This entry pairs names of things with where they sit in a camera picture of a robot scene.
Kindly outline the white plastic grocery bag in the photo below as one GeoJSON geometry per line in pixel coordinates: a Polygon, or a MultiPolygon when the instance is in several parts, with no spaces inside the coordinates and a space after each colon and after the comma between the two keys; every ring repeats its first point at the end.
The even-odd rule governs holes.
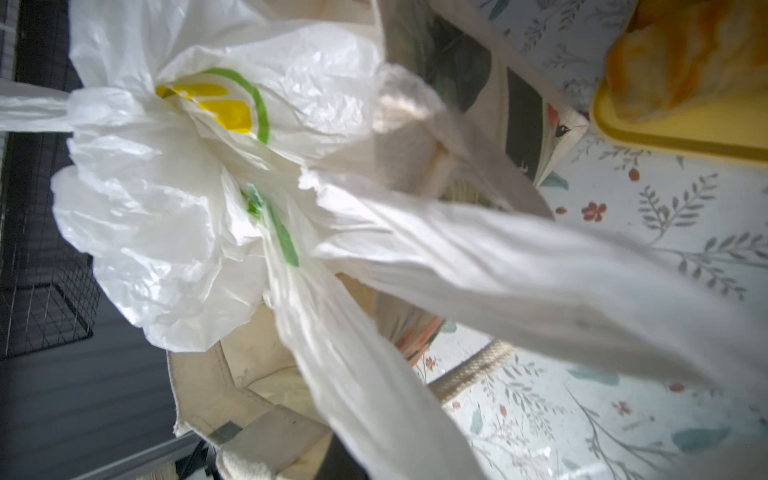
{"type": "Polygon", "coordinates": [[[363,280],[418,265],[429,207],[376,172],[374,1],[75,1],[71,92],[1,83],[5,132],[68,135],[64,239],[154,346],[274,314],[320,418],[373,479],[480,479],[444,403],[495,337],[363,280]]]}

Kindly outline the cream canvas tote bag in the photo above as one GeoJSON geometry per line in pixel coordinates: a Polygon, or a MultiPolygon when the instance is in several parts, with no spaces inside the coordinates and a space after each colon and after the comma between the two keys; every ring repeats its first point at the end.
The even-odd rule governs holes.
{"type": "MultiPolygon", "coordinates": [[[[374,1],[386,68],[374,110],[389,188],[544,218],[536,184],[585,119],[461,1],[374,1]]],[[[176,428],[211,445],[221,479],[314,479],[333,436],[278,337],[273,311],[204,353],[172,353],[176,428]]]]}

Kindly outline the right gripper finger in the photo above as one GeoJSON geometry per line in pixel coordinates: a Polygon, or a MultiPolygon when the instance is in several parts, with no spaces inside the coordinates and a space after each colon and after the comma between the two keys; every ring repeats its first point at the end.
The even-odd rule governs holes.
{"type": "Polygon", "coordinates": [[[343,442],[333,434],[316,473],[315,480],[368,480],[366,470],[349,454],[343,442]]]}

